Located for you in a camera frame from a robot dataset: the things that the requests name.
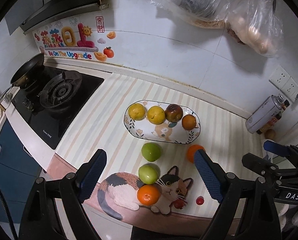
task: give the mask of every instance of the green apple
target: green apple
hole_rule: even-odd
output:
[[[161,156],[161,148],[156,143],[145,143],[141,148],[142,156],[149,162],[154,162]]]
[[[158,172],[150,165],[143,165],[138,170],[139,178],[144,184],[153,184],[158,179]]]

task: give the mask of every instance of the floor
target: floor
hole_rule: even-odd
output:
[[[41,172],[40,176],[44,177],[46,180],[51,180],[48,174],[44,173],[43,171]],[[76,240],[65,214],[64,206],[61,199],[56,199],[56,204],[62,227],[66,233],[67,238],[69,240]],[[132,229],[131,225],[109,217],[108,215],[103,214],[88,205],[83,204],[82,206],[84,207],[89,220],[91,221],[93,227],[102,240],[130,239]]]

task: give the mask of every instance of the black glass stovetop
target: black glass stovetop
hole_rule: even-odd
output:
[[[50,109],[46,109],[40,104],[40,92],[52,78],[65,71],[67,70],[45,66],[39,80],[31,86],[36,85],[36,88],[20,88],[12,99],[13,105],[22,118],[53,150],[56,149],[78,112],[104,81],[103,78],[81,73],[81,86],[78,92],[66,103],[65,110],[57,112],[52,109],[50,111]]]

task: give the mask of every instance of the cat's tail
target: cat's tail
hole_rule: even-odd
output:
[[[122,215],[120,215],[118,212],[115,212],[111,207],[109,207],[105,198],[105,191],[101,189],[101,187],[99,187],[98,189],[97,198],[100,207],[105,213],[107,213],[109,216],[115,219],[122,220]]]

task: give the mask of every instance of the white plate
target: white plate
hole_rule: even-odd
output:
[[[147,111],[152,106],[160,106],[163,110],[167,108],[168,103],[161,103],[156,101],[141,100],[136,103],[142,104]],[[130,118],[128,114],[128,108],[126,110],[123,123],[129,133],[134,137],[170,143],[189,144],[192,143],[200,134],[200,120],[199,117],[188,107],[181,106],[183,110],[183,116],[192,114],[196,118],[196,128],[191,131],[185,130],[181,125],[181,120],[176,123],[171,123],[165,120],[162,124],[152,124],[148,121],[147,117],[140,121],[135,121]]]

